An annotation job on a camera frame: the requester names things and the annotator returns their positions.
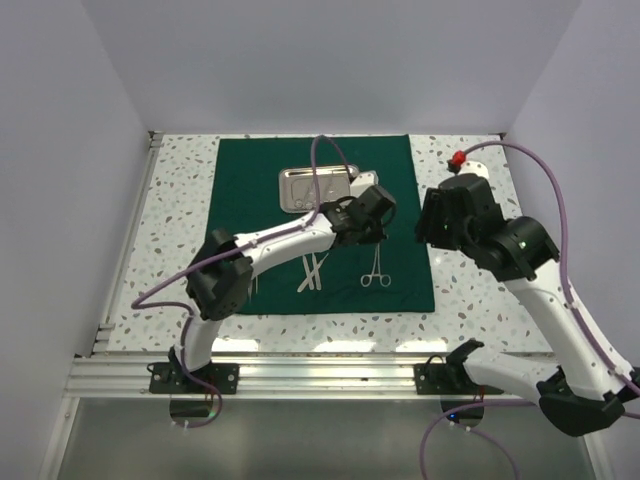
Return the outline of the steel instrument tray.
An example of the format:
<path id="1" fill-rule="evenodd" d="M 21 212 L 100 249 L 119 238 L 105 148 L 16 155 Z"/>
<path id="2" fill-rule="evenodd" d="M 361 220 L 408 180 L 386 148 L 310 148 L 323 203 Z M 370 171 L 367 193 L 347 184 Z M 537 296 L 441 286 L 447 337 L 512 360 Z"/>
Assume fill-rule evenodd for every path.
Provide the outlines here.
<path id="1" fill-rule="evenodd" d="M 314 175 L 320 191 L 320 202 L 335 201 L 350 193 L 351 180 L 360 170 L 356 165 L 286 168 L 278 175 L 279 205 L 282 211 L 298 214 L 312 211 L 317 205 Z"/>

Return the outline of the steel forceps with ring handles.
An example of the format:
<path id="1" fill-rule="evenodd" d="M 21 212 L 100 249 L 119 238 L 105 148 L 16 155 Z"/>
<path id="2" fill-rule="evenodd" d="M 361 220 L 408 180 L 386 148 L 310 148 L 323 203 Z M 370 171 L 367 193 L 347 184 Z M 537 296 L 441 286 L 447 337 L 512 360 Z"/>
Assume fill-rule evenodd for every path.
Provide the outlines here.
<path id="1" fill-rule="evenodd" d="M 388 288 L 392 283 L 391 276 L 382 272 L 380 245 L 377 245 L 374 249 L 370 272 L 360 277 L 360 284 L 363 288 L 369 288 L 374 283 L 377 283 L 382 288 Z"/>

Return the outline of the dark green surgical cloth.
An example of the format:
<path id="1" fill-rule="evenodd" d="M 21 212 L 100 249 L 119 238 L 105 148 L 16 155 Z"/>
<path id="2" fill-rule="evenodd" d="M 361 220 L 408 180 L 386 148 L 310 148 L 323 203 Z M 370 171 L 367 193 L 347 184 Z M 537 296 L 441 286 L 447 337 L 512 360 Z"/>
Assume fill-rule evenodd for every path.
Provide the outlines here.
<path id="1" fill-rule="evenodd" d="M 286 168 L 310 164 L 308 138 L 223 139 L 219 143 L 207 228 L 231 234 L 276 227 L 292 220 L 279 205 L 278 175 Z M 336 165 L 343 160 L 362 171 L 376 171 L 380 185 L 395 199 L 397 212 L 381 242 L 382 272 L 392 283 L 363 288 L 374 245 L 338 248 L 318 255 L 321 291 L 297 287 L 305 277 L 302 258 L 276 266 L 258 277 L 258 290 L 245 303 L 244 315 L 336 313 L 427 313 L 435 309 L 433 281 L 424 244 L 414 237 L 421 214 L 410 141 L 406 136 L 338 137 L 321 142 L 316 162 Z"/>

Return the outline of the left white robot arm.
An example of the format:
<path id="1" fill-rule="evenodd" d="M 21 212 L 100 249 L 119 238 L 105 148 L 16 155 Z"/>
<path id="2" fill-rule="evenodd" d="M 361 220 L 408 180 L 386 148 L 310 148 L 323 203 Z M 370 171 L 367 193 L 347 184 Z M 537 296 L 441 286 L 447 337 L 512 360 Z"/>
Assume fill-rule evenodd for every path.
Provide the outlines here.
<path id="1" fill-rule="evenodd" d="M 213 382 L 207 373 L 221 322 L 238 312 L 255 277 L 299 257 L 386 239 L 396 213 L 393 196 L 372 185 L 359 196 L 325 202 L 285 224 L 247 234 L 209 234 L 186 269 L 186 293 L 197 308 L 173 347 L 172 379 L 193 393 Z"/>

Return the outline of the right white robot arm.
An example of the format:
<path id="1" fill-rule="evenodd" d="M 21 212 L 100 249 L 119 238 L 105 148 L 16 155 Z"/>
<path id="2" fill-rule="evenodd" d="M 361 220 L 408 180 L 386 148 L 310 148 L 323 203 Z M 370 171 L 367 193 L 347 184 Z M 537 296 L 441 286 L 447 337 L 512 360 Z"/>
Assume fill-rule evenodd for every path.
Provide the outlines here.
<path id="1" fill-rule="evenodd" d="M 506 219 L 487 179 L 472 173 L 428 189 L 417 241 L 460 251 L 502 283 L 534 320 L 555 355 L 537 362 L 470 339 L 442 363 L 416 373 L 439 393 L 492 387 L 538 406 L 561 432 L 604 430 L 638 398 L 639 371 L 606 340 L 577 294 L 561 283 L 560 252 L 535 219 Z"/>

